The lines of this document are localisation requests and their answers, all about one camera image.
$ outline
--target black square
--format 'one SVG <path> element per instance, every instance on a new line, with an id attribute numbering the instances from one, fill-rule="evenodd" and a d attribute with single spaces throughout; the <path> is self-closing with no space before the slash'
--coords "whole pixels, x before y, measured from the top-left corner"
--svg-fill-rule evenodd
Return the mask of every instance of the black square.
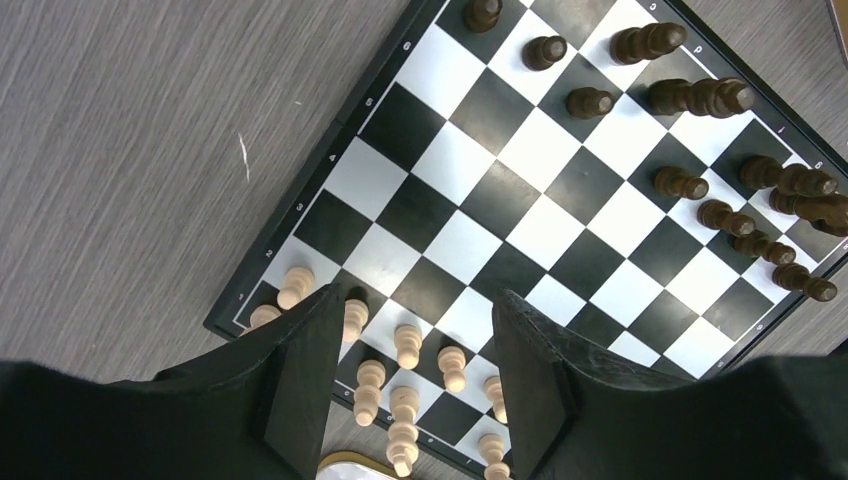
<path id="1" fill-rule="evenodd" d="M 526 297 L 544 276 L 545 269 L 512 245 L 504 243 L 471 281 L 471 288 L 493 302 L 502 289 Z"/>
<path id="2" fill-rule="evenodd" d="M 630 254 L 630 261 L 665 287 L 701 248 L 701 242 L 665 217 Z"/>
<path id="3" fill-rule="evenodd" d="M 760 122 L 752 121 L 719 155 L 710 168 L 745 199 L 749 199 L 757 191 L 742 184 L 739 180 L 739 172 L 742 171 L 742 166 L 748 159 L 757 155 L 772 157 L 783 165 L 792 153 Z"/>
<path id="4" fill-rule="evenodd" d="M 654 188 L 654 179 L 657 172 L 663 167 L 680 167 L 688 173 L 700 177 L 707 171 L 707 166 L 673 135 L 664 136 L 645 160 L 639 164 L 627 181 L 642 192 L 642 195 L 651 199 L 656 206 L 668 213 L 677 204 L 680 197 L 662 195 Z"/>
<path id="5" fill-rule="evenodd" d="M 450 121 L 486 150 L 499 155 L 532 111 L 533 104 L 487 68 Z"/>
<path id="6" fill-rule="evenodd" d="M 383 209 L 377 223 L 423 253 L 454 211 L 453 202 L 410 175 Z"/>
<path id="7" fill-rule="evenodd" d="M 344 264 L 371 228 L 371 221 L 323 190 L 306 212 L 294 236 L 330 260 Z"/>
<path id="8" fill-rule="evenodd" d="M 504 240 L 540 195 L 529 183 L 496 160 L 462 202 L 460 209 Z"/>
<path id="9" fill-rule="evenodd" d="M 598 90 L 610 92 L 616 100 L 621 97 L 621 90 L 615 86 L 603 73 L 601 73 L 588 60 L 579 53 L 568 64 L 565 71 L 560 75 L 554 85 L 545 94 L 545 98 L 539 102 L 539 108 L 548 114 L 555 122 L 566 129 L 574 138 L 581 143 L 585 142 L 595 127 L 601 123 L 604 117 L 580 119 L 572 117 L 566 109 L 566 99 L 573 90 L 583 87 L 594 87 Z"/>
<path id="10" fill-rule="evenodd" d="M 654 351 L 664 352 L 697 319 L 697 313 L 663 290 L 627 330 Z"/>
<path id="11" fill-rule="evenodd" d="M 704 319 L 731 340 L 739 340 L 774 305 L 740 278 L 704 313 Z"/>
<path id="12" fill-rule="evenodd" d="M 443 393 L 418 420 L 418 426 L 451 445 L 456 445 L 471 430 L 483 414 L 471 405 Z"/>
<path id="13" fill-rule="evenodd" d="M 360 136 L 408 172 L 444 124 L 441 115 L 396 83 Z"/>
<path id="14" fill-rule="evenodd" d="M 624 180 L 586 147 L 565 165 L 545 195 L 588 225 Z"/>
<path id="15" fill-rule="evenodd" d="M 594 233 L 583 230 L 550 273 L 559 283 L 588 301 L 622 263 L 621 254 Z"/>
<path id="16" fill-rule="evenodd" d="M 435 325 L 464 289 L 462 282 L 421 257 L 395 289 L 392 300 Z"/>
<path id="17" fill-rule="evenodd" d="M 527 7 L 519 0 L 504 0 L 498 23 L 488 32 L 479 34 L 470 31 L 462 18 L 462 10 L 468 5 L 468 1 L 451 0 L 437 24 L 483 63 L 489 63 L 521 20 Z"/>

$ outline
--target white pawn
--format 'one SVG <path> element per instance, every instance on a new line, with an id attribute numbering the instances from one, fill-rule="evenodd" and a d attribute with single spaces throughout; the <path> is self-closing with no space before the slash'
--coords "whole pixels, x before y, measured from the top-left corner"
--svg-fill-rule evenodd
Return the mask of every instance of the white pawn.
<path id="1" fill-rule="evenodd" d="M 377 418 L 377 408 L 383 398 L 380 387 L 386 381 L 386 367 L 377 360 L 366 360 L 356 372 L 359 386 L 353 392 L 353 415 L 356 423 L 367 427 Z"/>
<path id="2" fill-rule="evenodd" d="M 445 389 L 449 392 L 461 392 L 467 383 L 465 379 L 465 353 L 459 347 L 445 347 L 439 352 L 439 370 L 445 374 Z"/>
<path id="3" fill-rule="evenodd" d="M 315 285 L 315 275 L 308 268 L 294 267 L 286 272 L 283 286 L 277 295 L 277 304 L 284 310 L 290 310 L 306 298 Z"/>
<path id="4" fill-rule="evenodd" d="M 483 471 L 486 480 L 509 480 L 509 465 L 503 462 L 504 441 L 500 435 L 483 435 L 477 444 L 480 456 L 488 465 Z"/>
<path id="5" fill-rule="evenodd" d="M 421 330 L 414 325 L 403 325 L 395 330 L 395 347 L 398 349 L 398 365 L 400 368 L 412 370 L 418 366 L 421 355 Z"/>

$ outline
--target pawn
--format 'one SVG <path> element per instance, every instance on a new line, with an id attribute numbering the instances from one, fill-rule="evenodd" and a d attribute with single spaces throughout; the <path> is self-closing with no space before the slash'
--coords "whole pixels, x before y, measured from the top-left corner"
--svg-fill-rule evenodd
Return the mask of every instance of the pawn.
<path id="1" fill-rule="evenodd" d="M 539 37 L 524 46 L 522 60 L 530 70 L 547 70 L 565 57 L 568 43 L 560 36 Z"/>
<path id="2" fill-rule="evenodd" d="M 277 304 L 283 310 L 291 310 L 301 300 L 309 295 L 315 285 L 315 276 L 312 271 L 303 267 L 294 267 L 286 272 L 283 279 L 283 287 L 277 295 Z"/>
<path id="3" fill-rule="evenodd" d="M 439 352 L 439 370 L 445 374 L 445 390 L 457 393 L 466 385 L 465 353 L 459 347 L 445 347 Z"/>
<path id="4" fill-rule="evenodd" d="M 568 113 L 582 120 L 604 116 L 612 111 L 614 105 L 615 98 L 610 92 L 592 87 L 578 88 L 565 100 Z"/>
<path id="5" fill-rule="evenodd" d="M 836 297 L 836 285 L 821 277 L 813 277 L 806 267 L 797 263 L 777 267 L 771 278 L 779 287 L 804 292 L 819 302 L 829 302 Z"/>
<path id="6" fill-rule="evenodd" d="M 710 184 L 680 167 L 663 167 L 654 177 L 654 188 L 669 197 L 700 200 L 710 191 Z"/>
<path id="7" fill-rule="evenodd" d="M 676 23 L 651 23 L 628 28 L 610 40 L 610 55 L 623 65 L 656 60 L 677 50 L 686 41 L 686 28 Z"/>
<path id="8" fill-rule="evenodd" d="M 733 248 L 749 257 L 762 257 L 775 265 L 786 265 L 795 261 L 795 249 L 780 242 L 772 242 L 761 230 L 745 237 L 736 237 Z"/>
<path id="9" fill-rule="evenodd" d="M 757 228 L 754 219 L 736 213 L 721 200 L 707 200 L 698 208 L 698 222 L 713 230 L 722 230 L 735 237 L 750 235 Z"/>

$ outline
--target white square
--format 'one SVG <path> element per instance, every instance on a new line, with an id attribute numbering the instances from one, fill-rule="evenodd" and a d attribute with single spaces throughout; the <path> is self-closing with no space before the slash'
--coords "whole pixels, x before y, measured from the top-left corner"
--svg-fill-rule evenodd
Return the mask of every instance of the white square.
<path id="1" fill-rule="evenodd" d="M 580 142 L 536 108 L 498 159 L 533 188 L 544 192 L 577 150 L 580 150 Z"/>
<path id="2" fill-rule="evenodd" d="M 345 270 L 390 297 L 421 255 L 376 223 L 344 264 Z"/>
<path id="3" fill-rule="evenodd" d="M 620 65 L 610 56 L 610 40 L 616 33 L 631 27 L 644 27 L 656 20 L 636 0 L 618 0 L 580 48 L 580 54 L 598 67 L 618 88 L 627 88 L 648 66 L 647 61 Z"/>
<path id="4" fill-rule="evenodd" d="M 506 241 L 545 270 L 550 270 L 581 232 L 582 223 L 542 195 Z"/>
<path id="5" fill-rule="evenodd" d="M 665 134 L 654 117 L 622 95 L 584 144 L 621 178 L 628 178 Z"/>
<path id="6" fill-rule="evenodd" d="M 560 326 L 568 326 L 586 302 L 574 292 L 545 275 L 527 295 L 527 302 Z"/>
<path id="7" fill-rule="evenodd" d="M 736 193 L 733 187 L 728 185 L 727 182 L 711 169 L 707 169 L 701 175 L 701 178 L 706 180 L 710 185 L 710 191 L 703 200 L 691 201 L 682 199 L 671 207 L 668 216 L 701 242 L 702 245 L 706 245 L 718 234 L 718 230 L 712 230 L 698 222 L 698 209 L 701 205 L 707 200 L 715 199 L 727 203 L 730 205 L 730 208 L 737 211 L 745 206 L 745 199 Z"/>
<path id="8" fill-rule="evenodd" d="M 577 51 L 568 45 L 565 57 L 553 64 L 547 70 L 540 72 L 530 70 L 524 65 L 522 51 L 528 42 L 537 37 L 551 37 L 557 32 L 532 10 L 527 10 L 512 32 L 504 40 L 501 48 L 489 62 L 489 68 L 510 84 L 518 93 L 538 105 L 548 90 L 565 71 L 571 59 L 577 56 Z"/>
<path id="9" fill-rule="evenodd" d="M 450 118 L 485 68 L 474 54 L 433 25 L 404 62 L 397 82 Z"/>
<path id="10" fill-rule="evenodd" d="M 660 358 L 659 353 L 653 351 L 651 347 L 639 341 L 639 339 L 631 335 L 630 332 L 623 332 L 621 336 L 612 342 L 609 349 L 610 351 L 645 367 L 650 367 Z"/>
<path id="11" fill-rule="evenodd" d="M 460 205 L 495 162 L 495 156 L 452 123 L 439 131 L 413 175 Z"/>
<path id="12" fill-rule="evenodd" d="M 703 315 L 738 278 L 736 271 L 704 248 L 674 277 L 667 290 Z"/>
<path id="13" fill-rule="evenodd" d="M 498 237 L 457 210 L 427 247 L 424 256 L 468 284 L 500 246 Z"/>
<path id="14" fill-rule="evenodd" d="M 699 318 L 664 355 L 695 378 L 701 378 L 733 347 L 733 340 Z"/>
<path id="15" fill-rule="evenodd" d="M 629 327 L 662 290 L 662 285 L 625 260 L 589 301 Z"/>
<path id="16" fill-rule="evenodd" d="M 355 137 L 324 188 L 373 221 L 405 178 L 400 167 Z"/>
<path id="17" fill-rule="evenodd" d="M 624 183 L 589 222 L 589 230 L 629 257 L 665 214 L 629 183 Z"/>

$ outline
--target wooden chess piece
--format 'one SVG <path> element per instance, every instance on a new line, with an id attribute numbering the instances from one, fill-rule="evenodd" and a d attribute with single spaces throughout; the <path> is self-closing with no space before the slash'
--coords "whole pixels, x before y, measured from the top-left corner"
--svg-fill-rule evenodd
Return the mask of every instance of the wooden chess piece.
<path id="1" fill-rule="evenodd" d="M 654 188 L 669 197 L 700 200 L 710 191 L 710 184 L 680 167 L 663 167 L 654 177 Z"/>
<path id="2" fill-rule="evenodd" d="M 821 277 L 813 277 L 803 265 L 781 265 L 772 273 L 772 280 L 781 288 L 804 292 L 819 302 L 829 302 L 836 297 L 836 285 Z"/>
<path id="3" fill-rule="evenodd" d="M 686 28 L 676 23 L 651 23 L 628 28 L 613 35 L 610 55 L 622 65 L 656 60 L 677 50 L 687 37 Z"/>
<path id="4" fill-rule="evenodd" d="M 758 155 L 749 158 L 739 172 L 745 186 L 761 190 L 777 187 L 783 195 L 823 197 L 838 188 L 835 178 L 821 170 L 812 170 L 799 163 L 784 168 L 772 157 Z"/>
<path id="5" fill-rule="evenodd" d="M 353 416 L 358 425 L 367 427 L 377 418 L 383 398 L 380 387 L 386 382 L 386 367 L 377 360 L 366 360 L 359 365 L 356 381 L 359 386 L 353 392 Z"/>
<path id="6" fill-rule="evenodd" d="M 524 46 L 521 58 L 524 65 L 530 70 L 547 70 L 554 63 L 565 57 L 568 43 L 564 38 L 556 35 L 553 37 L 539 37 L 531 40 Z"/>
<path id="7" fill-rule="evenodd" d="M 775 265 L 786 265 L 795 261 L 795 249 L 780 242 L 773 242 L 761 230 L 754 230 L 750 235 L 736 237 L 733 248 L 749 257 L 762 257 Z"/>
<path id="8" fill-rule="evenodd" d="M 735 237 L 750 235 L 757 228 L 754 219 L 734 212 L 721 200 L 707 200 L 698 208 L 698 222 L 713 230 L 722 230 Z"/>

